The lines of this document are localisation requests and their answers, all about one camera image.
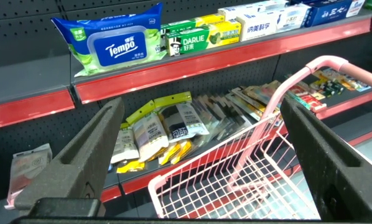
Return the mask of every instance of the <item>shopping cart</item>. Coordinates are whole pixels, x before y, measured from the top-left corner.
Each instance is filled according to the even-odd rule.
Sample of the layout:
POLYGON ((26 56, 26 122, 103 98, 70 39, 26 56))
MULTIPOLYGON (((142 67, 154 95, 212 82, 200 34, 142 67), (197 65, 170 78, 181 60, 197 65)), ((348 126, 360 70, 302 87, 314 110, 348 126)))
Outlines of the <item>shopping cart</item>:
POLYGON ((316 58, 277 89, 260 122, 151 180, 158 216, 320 219, 286 127, 274 125, 281 115, 273 111, 290 87, 321 67, 372 86, 372 74, 345 59, 316 58))

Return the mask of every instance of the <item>white wire mesh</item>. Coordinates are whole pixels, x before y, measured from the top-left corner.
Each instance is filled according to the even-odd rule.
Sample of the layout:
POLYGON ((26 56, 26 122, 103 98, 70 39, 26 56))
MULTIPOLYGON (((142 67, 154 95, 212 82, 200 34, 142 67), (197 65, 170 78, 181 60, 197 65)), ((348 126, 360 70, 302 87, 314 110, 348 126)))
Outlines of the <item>white wire mesh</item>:
POLYGON ((319 219, 296 154, 283 134, 284 125, 269 122, 279 116, 274 114, 159 177, 160 184, 152 182, 159 216, 319 219), (264 129, 251 142, 259 125, 264 129), (251 148, 253 153, 243 158, 251 148))

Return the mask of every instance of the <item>toothpaste box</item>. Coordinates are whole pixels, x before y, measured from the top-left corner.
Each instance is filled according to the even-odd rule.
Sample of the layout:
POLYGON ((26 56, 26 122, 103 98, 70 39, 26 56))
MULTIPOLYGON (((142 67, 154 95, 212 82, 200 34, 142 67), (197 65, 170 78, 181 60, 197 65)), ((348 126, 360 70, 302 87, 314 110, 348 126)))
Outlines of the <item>toothpaste box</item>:
POLYGON ((211 14, 207 16, 201 16, 194 19, 188 19, 184 21, 172 22, 169 24, 161 25, 161 51, 167 50, 165 35, 171 32, 179 32, 188 29, 194 29, 196 27, 214 24, 217 22, 225 21, 225 16, 220 14, 211 14))
POLYGON ((364 0, 323 0, 302 3, 311 7, 305 26, 312 27, 357 15, 364 0))
POLYGON ((252 4, 244 4, 240 6, 224 7, 218 9, 218 13, 224 15, 225 20, 229 21, 231 19, 236 19, 236 17, 240 14, 244 13, 249 14, 256 12, 264 12, 272 9, 279 9, 286 7, 288 4, 289 2, 285 0, 269 0, 256 2, 252 4))
POLYGON ((277 21, 279 19, 279 11, 242 14, 237 16, 236 20, 241 23, 242 27, 240 41, 251 40, 276 33, 277 21))
POLYGON ((241 24, 235 20, 166 34, 167 51, 172 56, 198 52, 239 42, 241 24))
POLYGON ((279 18, 277 20, 276 33, 305 26, 309 11, 310 6, 306 6, 305 4, 296 4, 284 9, 278 9, 279 18))

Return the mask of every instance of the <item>pink cart handle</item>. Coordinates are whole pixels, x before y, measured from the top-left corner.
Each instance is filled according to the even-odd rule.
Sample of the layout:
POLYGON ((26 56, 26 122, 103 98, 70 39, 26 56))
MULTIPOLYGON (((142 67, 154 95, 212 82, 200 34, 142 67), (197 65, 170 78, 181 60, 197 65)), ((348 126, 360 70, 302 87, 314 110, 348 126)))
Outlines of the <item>pink cart handle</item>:
POLYGON ((267 104, 265 112, 262 115, 262 119, 273 113, 278 102, 280 102, 280 99, 289 88, 293 87, 295 84, 302 81, 305 77, 316 72, 318 69, 324 66, 345 73, 369 86, 372 86, 372 73, 350 64, 343 58, 329 55, 321 56, 309 62, 303 69, 299 70, 297 73, 288 78, 279 86, 279 88, 274 92, 271 100, 267 104))

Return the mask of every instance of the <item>tempo wet wipes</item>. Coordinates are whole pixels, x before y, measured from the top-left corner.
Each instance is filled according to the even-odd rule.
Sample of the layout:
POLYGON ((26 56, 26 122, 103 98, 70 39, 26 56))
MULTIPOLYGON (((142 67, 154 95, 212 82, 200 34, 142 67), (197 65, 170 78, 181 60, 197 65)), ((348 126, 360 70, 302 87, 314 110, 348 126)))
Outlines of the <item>tempo wet wipes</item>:
POLYGON ((161 59, 165 55, 160 52, 161 10, 159 3, 142 14, 52 22, 85 68, 78 76, 93 75, 161 59))

